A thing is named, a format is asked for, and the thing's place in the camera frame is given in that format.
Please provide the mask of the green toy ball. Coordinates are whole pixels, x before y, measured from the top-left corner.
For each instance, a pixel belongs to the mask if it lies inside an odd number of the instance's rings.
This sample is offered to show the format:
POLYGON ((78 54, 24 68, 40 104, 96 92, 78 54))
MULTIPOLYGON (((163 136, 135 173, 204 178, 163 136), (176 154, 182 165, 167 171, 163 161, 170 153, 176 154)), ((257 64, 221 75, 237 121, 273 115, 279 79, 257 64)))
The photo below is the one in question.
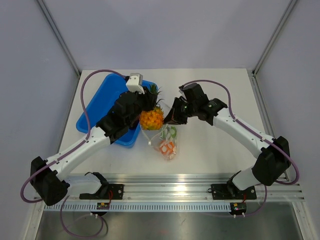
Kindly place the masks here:
POLYGON ((161 138, 163 140, 173 141, 177 137, 177 128, 174 126, 166 126, 162 132, 161 138))

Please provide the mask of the toy pineapple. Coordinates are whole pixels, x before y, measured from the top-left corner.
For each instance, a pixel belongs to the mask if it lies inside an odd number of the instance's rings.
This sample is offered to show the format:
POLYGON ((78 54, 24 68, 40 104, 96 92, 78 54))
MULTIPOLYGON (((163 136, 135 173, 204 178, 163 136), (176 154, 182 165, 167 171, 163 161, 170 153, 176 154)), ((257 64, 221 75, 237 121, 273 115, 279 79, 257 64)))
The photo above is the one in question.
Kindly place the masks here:
POLYGON ((155 102, 153 107, 149 111, 142 111, 139 116, 140 127, 147 131, 157 131, 163 127, 164 124, 164 112, 160 105, 162 98, 158 98, 161 91, 155 84, 150 86, 150 92, 155 95, 155 102))

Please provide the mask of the clear zip top bag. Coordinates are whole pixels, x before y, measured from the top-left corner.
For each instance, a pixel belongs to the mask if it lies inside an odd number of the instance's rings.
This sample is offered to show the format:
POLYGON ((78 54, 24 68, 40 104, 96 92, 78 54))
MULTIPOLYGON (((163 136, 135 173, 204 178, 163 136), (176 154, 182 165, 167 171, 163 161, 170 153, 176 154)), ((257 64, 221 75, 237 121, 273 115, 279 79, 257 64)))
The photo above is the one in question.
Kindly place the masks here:
POLYGON ((173 160, 178 151, 178 128, 165 123, 170 107, 159 99, 151 111, 143 111, 139 116, 141 133, 147 144, 158 152, 165 160, 173 160))

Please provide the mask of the orange toy fruit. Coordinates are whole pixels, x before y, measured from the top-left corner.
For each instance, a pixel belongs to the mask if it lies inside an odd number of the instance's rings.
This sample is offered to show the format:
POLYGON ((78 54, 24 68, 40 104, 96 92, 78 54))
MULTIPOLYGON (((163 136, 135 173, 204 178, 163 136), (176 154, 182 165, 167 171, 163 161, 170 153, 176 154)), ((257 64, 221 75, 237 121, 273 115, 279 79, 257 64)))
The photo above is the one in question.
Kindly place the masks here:
POLYGON ((174 144, 173 141, 162 141, 159 144, 159 151, 163 154, 163 155, 172 155, 176 153, 176 145, 174 144))

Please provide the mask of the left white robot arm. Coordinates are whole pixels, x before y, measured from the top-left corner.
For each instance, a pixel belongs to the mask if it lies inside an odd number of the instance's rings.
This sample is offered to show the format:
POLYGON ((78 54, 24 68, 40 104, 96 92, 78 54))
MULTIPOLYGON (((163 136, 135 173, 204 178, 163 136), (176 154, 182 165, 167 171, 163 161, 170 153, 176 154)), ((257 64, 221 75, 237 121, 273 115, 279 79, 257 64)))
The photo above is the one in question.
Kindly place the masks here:
POLYGON ((113 144, 125 135, 143 111, 156 105, 158 95, 146 87, 144 93, 126 91, 120 94, 108 113, 85 137, 73 146, 46 160, 31 162, 30 183, 47 206, 60 202, 67 195, 81 199, 109 199, 109 182, 98 172, 71 177, 70 173, 98 150, 113 144))

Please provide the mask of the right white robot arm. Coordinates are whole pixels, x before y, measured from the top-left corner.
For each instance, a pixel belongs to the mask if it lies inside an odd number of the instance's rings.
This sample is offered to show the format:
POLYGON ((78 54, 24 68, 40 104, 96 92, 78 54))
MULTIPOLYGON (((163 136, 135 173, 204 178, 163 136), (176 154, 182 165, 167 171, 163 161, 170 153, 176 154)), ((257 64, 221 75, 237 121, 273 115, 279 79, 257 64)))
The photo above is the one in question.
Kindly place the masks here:
POLYGON ((229 134, 256 158, 253 166, 235 173, 227 181, 226 190, 233 199, 239 198, 252 186, 271 186, 291 166, 287 158, 289 143, 284 137, 273 138, 251 129, 246 123, 238 123, 236 118, 232 117, 228 106, 217 98, 191 102, 182 96, 175 98, 164 123, 185 125, 190 117, 198 117, 199 120, 229 134))

